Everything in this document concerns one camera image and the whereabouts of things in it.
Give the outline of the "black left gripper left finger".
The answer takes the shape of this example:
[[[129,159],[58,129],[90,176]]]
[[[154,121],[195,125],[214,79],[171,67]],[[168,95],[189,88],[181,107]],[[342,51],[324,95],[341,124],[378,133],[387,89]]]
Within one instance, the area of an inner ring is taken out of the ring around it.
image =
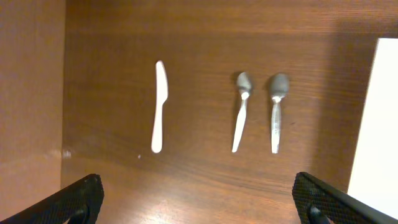
[[[89,174],[1,224],[95,224],[104,199],[98,174]]]

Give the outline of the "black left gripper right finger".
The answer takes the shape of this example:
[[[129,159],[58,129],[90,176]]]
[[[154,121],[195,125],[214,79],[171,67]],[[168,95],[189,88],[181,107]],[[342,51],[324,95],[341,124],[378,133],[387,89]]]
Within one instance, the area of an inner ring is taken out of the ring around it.
[[[292,196],[304,224],[397,224],[390,217],[307,172],[295,176]]]

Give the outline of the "pink plastic knife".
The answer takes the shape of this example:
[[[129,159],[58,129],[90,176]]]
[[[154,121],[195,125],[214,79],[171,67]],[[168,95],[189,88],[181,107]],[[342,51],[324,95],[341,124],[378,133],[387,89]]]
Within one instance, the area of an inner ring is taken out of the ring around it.
[[[167,74],[164,63],[161,60],[157,61],[155,64],[155,77],[156,101],[151,149],[153,153],[159,153],[163,146],[163,105],[169,95]]]

